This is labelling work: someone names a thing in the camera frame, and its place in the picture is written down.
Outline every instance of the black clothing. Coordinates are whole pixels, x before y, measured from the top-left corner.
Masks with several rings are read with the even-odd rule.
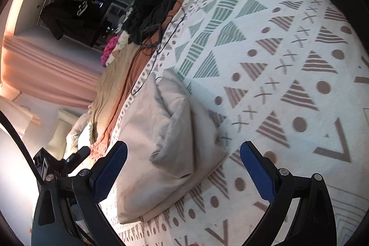
[[[67,35],[84,44],[91,44],[100,26],[97,20],[99,7],[89,3],[81,16],[77,16],[82,3],[76,0],[55,0],[42,9],[40,18],[57,40]]]
[[[135,0],[133,11],[122,26],[130,34],[129,41],[141,45],[146,38],[152,36],[176,2],[177,0]]]

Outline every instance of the blue gripper pad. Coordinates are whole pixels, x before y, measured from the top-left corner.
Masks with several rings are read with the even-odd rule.
[[[256,154],[246,142],[241,145],[239,152],[241,160],[247,172],[250,174],[261,198],[269,201],[269,204],[272,204],[275,198],[274,182],[272,178],[268,175]]]
[[[125,143],[121,143],[108,163],[103,168],[100,175],[95,180],[93,198],[96,203],[108,197],[111,188],[114,185],[124,163],[127,160],[128,149]]]

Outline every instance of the pink knitted fabric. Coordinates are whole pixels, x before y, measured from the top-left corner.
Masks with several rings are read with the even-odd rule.
[[[106,44],[106,46],[104,48],[104,51],[103,51],[103,55],[101,56],[101,65],[102,66],[105,66],[106,61],[108,60],[110,54],[113,52],[113,49],[117,45],[118,39],[119,39],[119,35],[111,38],[109,43]]]

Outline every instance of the beige pillow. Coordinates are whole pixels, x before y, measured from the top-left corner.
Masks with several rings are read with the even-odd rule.
[[[70,131],[67,133],[64,159],[67,159],[71,154],[78,151],[78,138],[87,126],[90,118],[91,111],[88,110],[74,123],[73,127],[71,127]]]
[[[61,160],[64,157],[65,148],[67,145],[65,137],[71,131],[72,125],[61,119],[58,119],[57,129],[55,130],[54,137],[45,147],[45,149],[57,160]]]

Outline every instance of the patterned bedspread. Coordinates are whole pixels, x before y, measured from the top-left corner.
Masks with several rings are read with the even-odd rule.
[[[369,208],[369,59],[346,18],[329,0],[185,0],[183,9],[135,89],[151,67],[157,77],[174,70],[208,109],[229,158],[148,223],[117,224],[114,187],[101,203],[108,220],[127,245],[241,245],[268,206],[239,157],[251,140],[278,168],[323,175],[343,245]]]

